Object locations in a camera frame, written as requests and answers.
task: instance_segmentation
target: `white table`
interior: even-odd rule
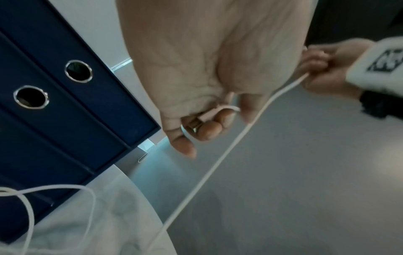
[[[144,249],[162,227],[160,218],[141,191],[116,166],[111,166],[87,187],[97,195],[92,227],[82,248],[65,254],[140,254],[139,249]],[[30,248],[76,246],[84,234],[90,209],[91,195],[79,191],[35,226]],[[12,246],[20,247],[24,241],[25,236]],[[163,254],[176,255],[167,233],[149,255]]]

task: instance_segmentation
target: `human hand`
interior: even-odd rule
[[[197,114],[240,95],[252,122],[291,76],[309,27],[311,0],[117,0],[125,43],[161,113],[171,145],[194,158],[184,136]],[[196,133],[209,140],[235,117],[223,110]]]
[[[302,83],[310,92],[359,99],[364,91],[346,81],[347,71],[374,44],[367,39],[350,39],[330,45],[311,45],[302,53],[294,75],[311,73]]]

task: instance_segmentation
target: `gray floor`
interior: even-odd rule
[[[170,227],[178,254],[403,254],[403,123],[359,109],[280,98]],[[163,143],[120,167],[164,221],[242,128],[198,143],[196,160]]]

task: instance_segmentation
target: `cable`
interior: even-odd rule
[[[221,155],[221,157],[217,160],[217,162],[210,168],[210,170],[203,176],[203,178],[199,181],[199,183],[193,188],[193,190],[185,197],[185,199],[179,204],[179,206],[175,209],[175,211],[169,216],[169,218],[165,221],[164,225],[162,226],[161,230],[158,232],[158,234],[155,236],[155,238],[150,242],[148,245],[147,249],[145,250],[145,253],[143,255],[146,255],[148,252],[150,252],[157,241],[160,239],[160,237],[168,230],[168,228],[171,226],[172,222],[178,217],[178,215],[185,209],[185,207],[189,204],[189,202],[194,198],[194,196],[199,192],[199,190],[203,187],[203,185],[208,181],[208,179],[213,175],[215,170],[220,166],[220,164],[224,161],[224,159],[230,154],[230,152],[235,148],[235,146],[246,136],[246,134],[249,132],[249,130],[253,127],[253,125],[256,123],[256,121],[260,118],[262,113],[269,107],[270,104],[272,104],[276,99],[281,97],[283,94],[287,93],[288,91],[292,90],[296,86],[298,86],[301,82],[303,82],[309,74],[304,74],[301,78],[296,80],[295,82],[291,83],[290,85],[280,89],[276,93],[271,96],[271,98],[267,101],[267,103],[264,105],[264,107],[260,110],[260,112],[257,114],[257,117],[255,120],[246,125],[246,127],[243,129],[243,131],[234,139],[234,141],[231,143],[231,145],[228,147],[228,149],[224,152],[224,154]]]
[[[89,214],[87,228],[85,230],[83,238],[81,239],[80,243],[76,247],[63,249],[63,250],[48,250],[48,249],[34,249],[34,248],[28,249],[29,244],[32,239],[32,233],[34,232],[35,217],[34,217],[34,211],[32,209],[31,203],[28,201],[26,196],[24,196],[24,194],[37,192],[37,191],[43,191],[43,190],[50,190],[50,189],[81,189],[81,190],[88,191],[91,194],[92,207],[91,207],[91,212]],[[27,252],[37,252],[37,253],[42,253],[42,254],[54,255],[54,254],[63,254],[68,251],[78,249],[84,243],[84,240],[86,239],[86,237],[89,233],[89,230],[91,228],[92,218],[94,216],[94,211],[95,211],[95,203],[97,201],[95,192],[92,189],[87,188],[82,185],[70,185],[70,184],[47,185],[47,186],[41,186],[41,187],[36,187],[36,188],[23,189],[23,190],[19,190],[19,191],[15,190],[15,189],[10,189],[7,187],[0,187],[0,197],[13,197],[13,196],[18,197],[22,201],[22,203],[24,204],[26,211],[28,213],[29,226],[28,226],[28,231],[27,231],[27,235],[26,235],[26,240],[25,240],[25,243],[24,243],[24,246],[22,249],[11,248],[11,247],[0,247],[0,251],[6,251],[6,252],[13,253],[13,254],[21,254],[21,255],[25,255]]]

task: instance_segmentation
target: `metal ring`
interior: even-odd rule
[[[44,98],[45,98],[43,104],[42,104],[41,106],[38,106],[38,107],[32,107],[32,106],[23,104],[23,103],[20,101],[20,99],[18,98],[18,93],[19,93],[21,90],[23,90],[23,89],[35,89],[35,90],[41,92],[42,95],[43,95]],[[35,87],[35,86],[30,86],[30,85],[22,86],[22,87],[20,87],[19,89],[17,89],[16,91],[14,91],[13,97],[14,97],[14,101],[15,101],[17,104],[19,104],[20,106],[22,106],[22,107],[24,107],[24,108],[26,108],[26,109],[30,109],[30,110],[40,110],[40,109],[45,108],[45,107],[49,104],[49,96],[48,96],[48,94],[47,94],[45,91],[43,91],[42,89],[40,89],[40,88],[38,88],[38,87]]]
[[[85,67],[87,67],[88,71],[89,71],[89,77],[87,79],[85,79],[85,80],[82,80],[82,81],[74,79],[73,77],[71,77],[70,74],[67,71],[67,68],[68,68],[68,66],[70,64],[73,64],[73,63],[80,63],[80,64],[83,64]],[[67,64],[64,67],[64,73],[67,75],[67,77],[70,80],[75,81],[75,82],[79,82],[79,83],[87,83],[87,82],[91,81],[92,77],[94,76],[94,74],[92,73],[91,67],[87,63],[84,63],[83,61],[80,61],[80,60],[70,60],[69,62],[67,62]]]

